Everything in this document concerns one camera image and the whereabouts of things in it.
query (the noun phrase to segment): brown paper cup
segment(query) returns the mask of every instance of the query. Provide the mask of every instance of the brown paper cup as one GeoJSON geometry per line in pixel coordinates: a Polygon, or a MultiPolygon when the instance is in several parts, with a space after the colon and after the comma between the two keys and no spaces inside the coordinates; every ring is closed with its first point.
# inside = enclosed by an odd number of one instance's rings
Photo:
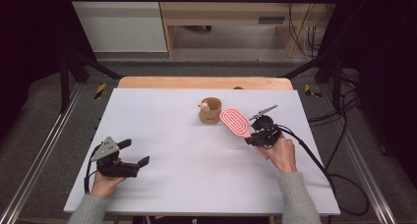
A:
{"type": "Polygon", "coordinates": [[[200,109],[200,120],[205,124],[215,124],[220,121],[221,101],[218,98],[208,97],[202,100],[207,102],[209,110],[200,109]]]}

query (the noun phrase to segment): person's left hand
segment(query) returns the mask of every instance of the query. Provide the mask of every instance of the person's left hand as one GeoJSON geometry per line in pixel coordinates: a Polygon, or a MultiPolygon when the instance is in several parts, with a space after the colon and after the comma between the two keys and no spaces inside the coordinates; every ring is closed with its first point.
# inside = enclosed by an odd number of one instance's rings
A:
{"type": "Polygon", "coordinates": [[[94,184],[92,185],[91,193],[95,196],[106,198],[114,191],[114,189],[116,189],[117,185],[125,180],[126,178],[123,177],[104,177],[97,171],[94,176],[94,184]]]}

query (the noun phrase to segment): white tabletop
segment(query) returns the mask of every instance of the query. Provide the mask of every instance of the white tabletop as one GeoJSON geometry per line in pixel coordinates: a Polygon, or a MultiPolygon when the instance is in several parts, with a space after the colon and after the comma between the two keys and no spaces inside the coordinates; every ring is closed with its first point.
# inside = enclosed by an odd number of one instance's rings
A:
{"type": "MultiPolygon", "coordinates": [[[[277,169],[223,123],[201,123],[198,105],[209,96],[221,99],[222,109],[237,108],[247,118],[277,104],[268,115],[276,124],[290,128],[321,160],[295,90],[116,88],[64,210],[73,212],[78,207],[84,195],[89,156],[111,136],[116,142],[132,140],[131,146],[120,151],[124,162],[136,163],[149,155],[150,163],[137,178],[119,185],[110,197],[108,212],[235,216],[281,213],[277,169]]],[[[339,214],[328,181],[301,146],[296,146],[296,159],[320,214],[339,214]]]]}

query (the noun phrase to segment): sweater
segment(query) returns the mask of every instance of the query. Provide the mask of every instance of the sweater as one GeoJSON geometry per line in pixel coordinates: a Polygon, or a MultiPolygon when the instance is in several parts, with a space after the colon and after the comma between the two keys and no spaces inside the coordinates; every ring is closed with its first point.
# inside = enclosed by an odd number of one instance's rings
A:
{"type": "MultiPolygon", "coordinates": [[[[282,192],[284,210],[283,224],[319,224],[320,216],[307,193],[301,173],[280,174],[277,178],[282,192]]],[[[101,223],[107,201],[103,198],[85,195],[80,206],[71,215],[68,224],[101,223]]]]}

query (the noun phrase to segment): gray carpet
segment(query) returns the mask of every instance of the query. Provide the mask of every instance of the gray carpet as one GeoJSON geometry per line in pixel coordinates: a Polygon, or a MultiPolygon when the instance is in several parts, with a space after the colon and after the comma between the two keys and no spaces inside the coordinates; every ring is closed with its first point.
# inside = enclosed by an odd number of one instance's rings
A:
{"type": "MultiPolygon", "coordinates": [[[[286,73],[290,66],[276,68],[273,65],[252,63],[211,65],[196,67],[190,63],[186,66],[165,66],[156,63],[133,65],[119,63],[112,65],[118,73],[129,76],[264,76],[273,77],[286,73]]],[[[73,185],[81,164],[89,148],[98,126],[99,118],[104,112],[111,88],[118,81],[111,80],[95,71],[89,70],[92,76],[86,84],[79,103],[69,119],[64,132],[56,143],[47,163],[37,180],[20,217],[67,219],[68,214],[63,207],[68,197],[66,192],[73,185]],[[100,99],[93,99],[99,84],[107,83],[100,99]]],[[[310,84],[313,92],[319,92],[311,76],[294,79],[294,88],[299,91],[300,98],[308,118],[322,116],[330,109],[323,98],[306,96],[304,85],[310,84]]],[[[58,116],[60,107],[59,76],[53,75],[33,84],[30,89],[30,99],[22,110],[12,133],[0,146],[0,166],[5,168],[0,176],[0,208],[4,210],[8,201],[19,187],[22,179],[34,161],[37,152],[47,137],[49,130],[58,116]]],[[[364,116],[361,109],[354,108],[348,113],[348,128],[360,146],[375,176],[389,207],[398,223],[417,223],[417,192],[401,170],[395,158],[380,154],[378,139],[364,116]]],[[[324,163],[328,158],[339,137],[335,123],[312,128],[316,144],[324,163]]],[[[343,175],[358,184],[358,176],[344,144],[331,163],[329,171],[343,175]]],[[[358,190],[343,180],[334,179],[337,199],[340,205],[348,210],[360,211],[364,207],[364,199],[358,190]]],[[[363,216],[354,216],[343,212],[333,218],[333,223],[380,223],[373,207],[363,216]]]]}

